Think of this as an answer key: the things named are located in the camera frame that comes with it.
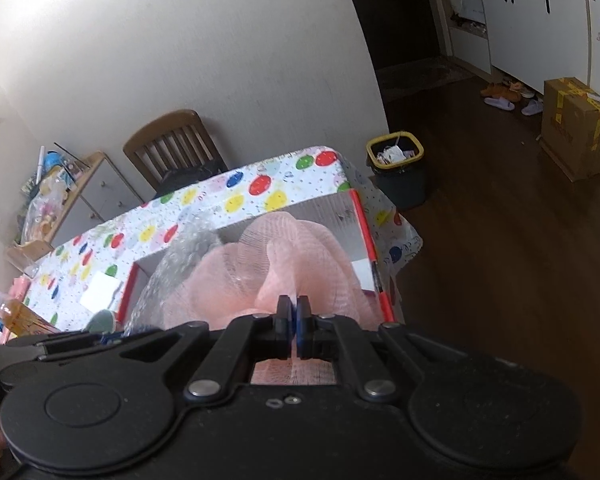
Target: pink mesh fabric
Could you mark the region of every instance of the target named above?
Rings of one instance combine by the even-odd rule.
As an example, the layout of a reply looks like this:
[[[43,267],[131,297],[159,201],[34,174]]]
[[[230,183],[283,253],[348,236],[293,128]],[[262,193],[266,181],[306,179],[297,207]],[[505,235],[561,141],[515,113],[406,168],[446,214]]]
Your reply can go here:
[[[362,328],[382,322],[362,293],[345,251],[324,226],[273,212],[256,218],[237,243],[213,249],[163,304],[165,327],[204,319],[212,330],[238,316],[275,313],[280,295],[308,296],[315,314],[334,313]],[[259,363],[252,382],[329,384],[325,362]]]

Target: drawer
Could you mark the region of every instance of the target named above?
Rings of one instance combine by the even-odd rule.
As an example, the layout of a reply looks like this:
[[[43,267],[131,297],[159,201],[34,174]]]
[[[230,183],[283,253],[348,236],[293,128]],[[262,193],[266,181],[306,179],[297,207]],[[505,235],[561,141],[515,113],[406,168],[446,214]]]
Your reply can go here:
[[[91,210],[84,200],[78,197],[64,217],[64,221],[56,232],[54,239],[51,240],[51,245],[54,248],[59,247],[101,223],[102,221],[98,218],[98,215]]]
[[[82,196],[104,221],[131,211],[142,203],[108,160],[100,164]]]

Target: open box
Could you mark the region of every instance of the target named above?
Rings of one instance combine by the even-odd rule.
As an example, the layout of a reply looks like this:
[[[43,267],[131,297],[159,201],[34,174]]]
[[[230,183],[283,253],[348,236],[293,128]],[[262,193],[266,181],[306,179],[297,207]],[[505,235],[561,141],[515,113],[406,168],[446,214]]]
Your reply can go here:
[[[349,256],[362,289],[385,321],[393,321],[394,313],[388,295],[382,290],[378,275],[376,248],[369,231],[357,191],[338,192],[279,209],[298,220],[309,220],[327,227]],[[243,220],[217,229],[223,243],[237,242],[253,219]],[[135,262],[117,314],[124,323],[133,312],[142,290],[164,257],[166,250]]]

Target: balloon print tablecloth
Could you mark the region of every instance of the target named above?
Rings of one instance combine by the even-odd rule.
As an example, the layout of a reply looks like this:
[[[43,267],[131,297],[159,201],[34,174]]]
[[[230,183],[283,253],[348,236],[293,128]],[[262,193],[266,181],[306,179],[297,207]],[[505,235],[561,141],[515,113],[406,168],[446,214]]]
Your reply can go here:
[[[351,187],[360,195],[376,243],[384,290],[392,304],[399,304],[395,275],[420,250],[422,240],[368,178],[324,146],[228,171],[93,228],[40,261],[25,303],[60,330],[80,330],[93,315],[80,297],[94,273],[123,282],[110,306],[117,312],[134,262],[163,250],[192,213],[207,210],[215,227],[222,228]]]

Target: wooden chair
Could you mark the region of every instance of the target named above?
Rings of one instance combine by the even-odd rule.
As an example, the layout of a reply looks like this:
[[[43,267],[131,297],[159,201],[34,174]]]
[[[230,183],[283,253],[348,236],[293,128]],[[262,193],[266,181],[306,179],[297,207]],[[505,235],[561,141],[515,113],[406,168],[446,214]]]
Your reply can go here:
[[[221,171],[227,171],[193,110],[177,110],[152,121],[126,142],[123,151],[154,189],[158,189],[167,172],[195,168],[212,160]]]

